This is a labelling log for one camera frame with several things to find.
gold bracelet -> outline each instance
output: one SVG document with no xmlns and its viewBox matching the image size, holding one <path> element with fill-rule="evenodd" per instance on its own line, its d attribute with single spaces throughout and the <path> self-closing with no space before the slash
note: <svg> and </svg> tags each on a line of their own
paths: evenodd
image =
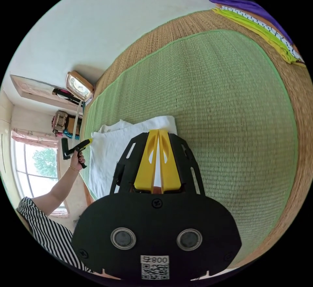
<svg viewBox="0 0 313 287">
<path fill-rule="evenodd" d="M 71 169 L 73 169 L 74 171 L 77 171 L 77 172 L 79 172 L 79 170 L 77 170 L 77 169 L 75 169 L 75 168 L 73 168 L 72 166 L 69 166 Z"/>
</svg>

purple cloth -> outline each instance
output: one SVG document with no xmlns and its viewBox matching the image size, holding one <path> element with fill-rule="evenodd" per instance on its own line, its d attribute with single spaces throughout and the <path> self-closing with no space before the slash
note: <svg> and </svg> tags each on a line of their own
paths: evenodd
<svg viewBox="0 0 313 287">
<path fill-rule="evenodd" d="M 256 2 L 247 1 L 247 0 L 210 0 L 213 3 L 222 4 L 225 6 L 233 7 L 239 10 L 244 10 L 261 16 L 271 22 L 285 37 L 285 39 L 292 45 L 293 42 L 284 29 L 278 24 L 278 22 L 261 6 Z"/>
</svg>

pink curtain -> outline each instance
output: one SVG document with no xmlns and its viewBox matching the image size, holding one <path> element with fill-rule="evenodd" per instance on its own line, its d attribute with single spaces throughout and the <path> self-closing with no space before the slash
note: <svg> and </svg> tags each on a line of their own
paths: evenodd
<svg viewBox="0 0 313 287">
<path fill-rule="evenodd" d="M 54 134 L 13 128 L 12 138 L 24 144 L 42 148 L 58 148 L 59 139 Z"/>
</svg>

window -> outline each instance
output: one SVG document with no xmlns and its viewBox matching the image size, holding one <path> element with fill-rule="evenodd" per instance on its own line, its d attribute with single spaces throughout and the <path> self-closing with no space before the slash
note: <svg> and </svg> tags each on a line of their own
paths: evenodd
<svg viewBox="0 0 313 287">
<path fill-rule="evenodd" d="M 57 183 L 57 149 L 14 141 L 14 159 L 21 197 L 42 196 Z M 67 213 L 64 203 L 53 212 L 64 213 Z"/>
</svg>

person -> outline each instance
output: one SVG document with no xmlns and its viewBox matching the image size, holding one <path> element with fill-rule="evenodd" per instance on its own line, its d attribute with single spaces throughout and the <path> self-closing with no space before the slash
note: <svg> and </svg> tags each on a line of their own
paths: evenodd
<svg viewBox="0 0 313 287">
<path fill-rule="evenodd" d="M 48 217 L 60 206 L 71 191 L 74 181 L 82 169 L 79 161 L 85 163 L 82 152 L 75 151 L 68 170 L 51 191 L 31 199 L 24 197 L 16 208 L 16 213 L 35 240 L 54 257 L 80 270 L 107 278 L 119 279 L 106 274 L 104 270 L 102 273 L 96 273 L 87 268 L 79 260 L 71 246 L 73 236 L 71 231 Z"/>
</svg>

